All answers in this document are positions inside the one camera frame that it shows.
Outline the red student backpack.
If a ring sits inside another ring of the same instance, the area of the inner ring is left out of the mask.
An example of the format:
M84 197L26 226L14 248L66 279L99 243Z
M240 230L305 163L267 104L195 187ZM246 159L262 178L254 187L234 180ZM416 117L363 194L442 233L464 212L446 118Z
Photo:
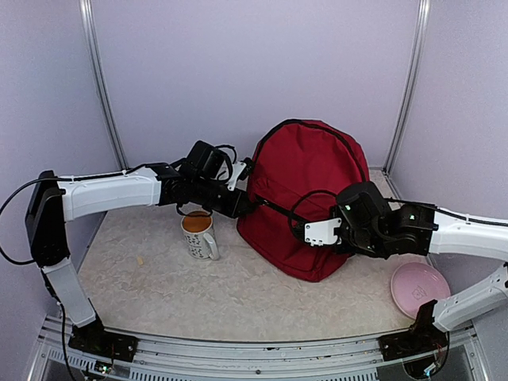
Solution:
M330 217L335 197L369 179L360 144L323 121L288 119L258 143L247 194L256 208L237 221L240 236L285 274L307 282L332 275L352 252L310 246L307 222Z

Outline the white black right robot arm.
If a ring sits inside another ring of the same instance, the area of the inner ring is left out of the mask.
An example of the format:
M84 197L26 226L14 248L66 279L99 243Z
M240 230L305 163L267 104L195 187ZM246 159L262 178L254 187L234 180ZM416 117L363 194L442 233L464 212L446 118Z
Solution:
M406 346L423 352L437 330L458 325L507 304L507 222L460 214L434 204L403 201L393 210L372 182L355 183L336 196L341 239L358 253L392 255L461 254L502 261L491 275L447 298L420 306Z

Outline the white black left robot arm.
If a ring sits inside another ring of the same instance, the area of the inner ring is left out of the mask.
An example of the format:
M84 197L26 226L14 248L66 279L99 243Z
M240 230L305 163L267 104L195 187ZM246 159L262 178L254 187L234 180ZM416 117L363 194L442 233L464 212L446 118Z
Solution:
M79 338L91 351L105 352L111 336L95 323L98 315L71 263L66 223L134 206L182 207L187 203L226 217L243 217L256 204L245 190L237 188L237 182L246 179L255 164L250 158L229 156L232 150L227 144L213 146L200 140L186 157L172 164L140 164L82 177L58 177L44 171L30 181L34 190L25 215L28 262L41 269L48 289L73 326L81 328Z

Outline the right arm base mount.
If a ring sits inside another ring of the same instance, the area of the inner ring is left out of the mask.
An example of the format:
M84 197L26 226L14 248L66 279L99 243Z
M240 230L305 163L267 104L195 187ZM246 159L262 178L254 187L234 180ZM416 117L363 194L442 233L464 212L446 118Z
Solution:
M432 315L418 314L408 330L382 335L378 342L384 361L399 360L447 347L449 334L433 325Z

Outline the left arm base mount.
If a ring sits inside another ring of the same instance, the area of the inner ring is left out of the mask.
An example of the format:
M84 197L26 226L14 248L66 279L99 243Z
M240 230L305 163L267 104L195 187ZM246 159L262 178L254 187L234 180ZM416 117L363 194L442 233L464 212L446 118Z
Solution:
M78 327L72 325L69 347L96 356L133 362L138 339L124 333L114 333L105 329L97 317L93 322Z

